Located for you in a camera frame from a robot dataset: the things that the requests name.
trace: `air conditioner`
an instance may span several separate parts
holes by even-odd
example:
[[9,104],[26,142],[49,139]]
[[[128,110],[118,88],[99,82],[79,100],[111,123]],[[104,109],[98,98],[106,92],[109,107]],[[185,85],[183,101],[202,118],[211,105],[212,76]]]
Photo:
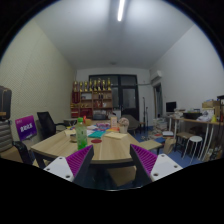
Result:
[[162,73],[161,71],[156,71],[155,73],[153,73],[150,77],[151,82],[155,81],[158,78],[162,78]]

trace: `purple sign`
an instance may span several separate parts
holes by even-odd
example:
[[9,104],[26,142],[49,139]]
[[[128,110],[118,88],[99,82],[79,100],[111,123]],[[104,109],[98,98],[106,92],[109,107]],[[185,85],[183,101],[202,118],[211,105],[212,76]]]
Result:
[[23,141],[37,134],[33,115],[19,118],[15,120],[15,123],[20,141]]

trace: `white chair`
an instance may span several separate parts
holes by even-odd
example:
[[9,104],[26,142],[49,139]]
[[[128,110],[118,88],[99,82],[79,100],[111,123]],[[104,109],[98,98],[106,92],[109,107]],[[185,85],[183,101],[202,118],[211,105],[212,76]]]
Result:
[[187,141],[186,149],[185,149],[185,152],[184,152],[184,155],[183,155],[182,159],[184,159],[184,156],[185,156],[185,153],[186,153],[186,151],[187,151],[187,146],[188,146],[189,141],[192,141],[192,142],[193,142],[192,147],[191,147],[191,151],[192,151],[192,149],[193,149],[194,143],[196,143],[195,148],[194,148],[194,153],[193,153],[193,156],[192,156],[192,159],[191,159],[191,162],[192,162],[192,160],[193,160],[193,158],[194,158],[195,151],[196,151],[196,149],[197,149],[198,142],[201,143],[201,147],[202,147],[203,139],[202,139],[202,137],[200,137],[200,136],[192,136],[192,137],[190,137],[190,138],[188,139],[188,141]]

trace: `bag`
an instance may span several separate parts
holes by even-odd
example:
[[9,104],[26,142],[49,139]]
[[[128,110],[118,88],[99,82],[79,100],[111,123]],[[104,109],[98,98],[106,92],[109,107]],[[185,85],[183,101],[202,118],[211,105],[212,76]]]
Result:
[[11,115],[12,90],[0,86],[0,121],[5,121]]

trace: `computer monitor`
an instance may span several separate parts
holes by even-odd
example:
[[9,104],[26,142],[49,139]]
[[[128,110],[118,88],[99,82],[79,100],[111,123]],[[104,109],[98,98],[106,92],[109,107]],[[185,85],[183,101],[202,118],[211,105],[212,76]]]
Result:
[[174,109],[177,108],[177,102],[166,103],[166,113],[174,113]]

